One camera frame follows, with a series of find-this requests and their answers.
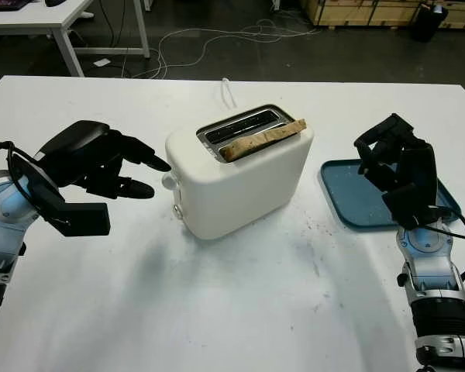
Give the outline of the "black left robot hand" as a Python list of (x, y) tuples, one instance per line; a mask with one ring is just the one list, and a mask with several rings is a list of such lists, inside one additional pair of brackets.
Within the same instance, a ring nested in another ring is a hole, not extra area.
[(89, 120), (77, 121), (58, 133), (38, 150), (34, 159), (57, 187), (74, 184), (89, 194), (111, 199), (154, 196), (154, 189), (148, 184), (119, 175), (125, 160), (164, 173), (171, 170), (141, 140)]

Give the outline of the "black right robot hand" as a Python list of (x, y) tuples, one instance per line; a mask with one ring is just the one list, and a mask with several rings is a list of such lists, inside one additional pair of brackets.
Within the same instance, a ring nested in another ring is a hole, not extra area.
[(401, 226), (434, 220), (438, 178), (430, 143), (419, 139), (414, 128), (392, 113), (353, 143), (360, 155), (358, 170), (382, 192), (384, 204)]

